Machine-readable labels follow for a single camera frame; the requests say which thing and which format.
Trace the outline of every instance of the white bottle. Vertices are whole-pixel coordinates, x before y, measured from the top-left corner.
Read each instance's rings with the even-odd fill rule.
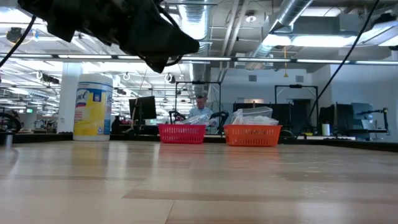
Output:
[[[98,74],[79,77],[73,140],[109,141],[113,80]]]

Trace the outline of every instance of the ventilation duct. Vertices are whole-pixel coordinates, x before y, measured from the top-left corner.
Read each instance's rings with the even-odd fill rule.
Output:
[[[287,27],[287,32],[293,29],[293,23],[300,17],[304,10],[311,5],[313,0],[284,0],[277,12],[277,18],[271,23],[270,17],[267,17],[266,23],[270,24],[266,32],[267,34],[273,30]],[[251,57],[266,57],[272,50],[274,45],[263,41],[258,48],[251,54]],[[258,67],[257,63],[249,62],[245,65],[245,69],[253,70]]]
[[[187,4],[178,5],[181,15],[181,29],[196,40],[205,40],[208,37],[210,7],[203,5]],[[195,55],[207,56],[209,45],[200,44],[198,53]],[[210,65],[206,63],[193,63],[192,81],[206,81],[210,79]],[[195,95],[203,95],[203,86],[193,86]]]

